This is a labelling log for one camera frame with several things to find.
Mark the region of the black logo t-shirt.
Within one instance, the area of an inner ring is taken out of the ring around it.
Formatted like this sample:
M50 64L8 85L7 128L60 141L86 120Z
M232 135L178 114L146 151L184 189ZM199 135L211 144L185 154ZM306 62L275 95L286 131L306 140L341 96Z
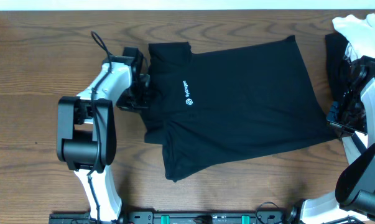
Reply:
M336 137L294 36L201 54L187 42L158 43L149 54L144 140L162 146L169 180Z

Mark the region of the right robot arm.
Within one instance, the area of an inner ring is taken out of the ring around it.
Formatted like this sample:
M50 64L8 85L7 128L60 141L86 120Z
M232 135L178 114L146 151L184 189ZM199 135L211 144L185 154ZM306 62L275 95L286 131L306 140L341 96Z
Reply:
M339 138L367 136L364 151L341 173L336 189L292 209L289 223L375 222L375 58L353 61L343 74L345 91L326 119Z

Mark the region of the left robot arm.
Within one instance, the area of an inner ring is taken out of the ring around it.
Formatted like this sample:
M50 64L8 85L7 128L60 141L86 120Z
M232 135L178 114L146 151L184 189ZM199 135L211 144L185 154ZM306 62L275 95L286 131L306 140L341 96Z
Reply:
M149 76L146 58L106 59L98 76L76 96L58 101L57 157L78 177L90 205L86 215L65 215L64 223L123 223L123 201L113 178L117 140L114 109L142 109Z

